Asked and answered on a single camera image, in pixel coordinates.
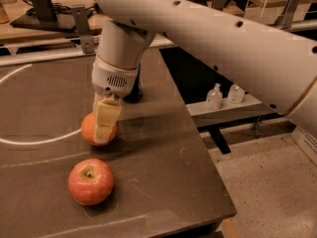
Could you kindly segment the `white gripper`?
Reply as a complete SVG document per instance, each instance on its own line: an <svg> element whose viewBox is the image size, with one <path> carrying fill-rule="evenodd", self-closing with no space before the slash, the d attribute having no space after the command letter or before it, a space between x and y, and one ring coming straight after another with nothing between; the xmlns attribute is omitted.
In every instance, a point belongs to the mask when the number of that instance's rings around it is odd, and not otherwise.
<svg viewBox="0 0 317 238"><path fill-rule="evenodd" d="M103 95L114 94L119 98L126 97L135 85L139 69L121 69L95 58L92 69L92 84L97 93L94 94L94 137L96 143L109 140L112 129L117 125L122 106L118 99L104 98Z"/></svg>

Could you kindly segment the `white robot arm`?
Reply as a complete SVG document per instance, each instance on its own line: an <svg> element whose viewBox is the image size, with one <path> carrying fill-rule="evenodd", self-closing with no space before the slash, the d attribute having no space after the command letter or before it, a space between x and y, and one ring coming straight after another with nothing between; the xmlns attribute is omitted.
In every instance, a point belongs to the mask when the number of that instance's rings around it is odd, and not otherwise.
<svg viewBox="0 0 317 238"><path fill-rule="evenodd" d="M108 16L94 84L136 69L156 34L317 136L317 42L186 0L96 0Z"/></svg>

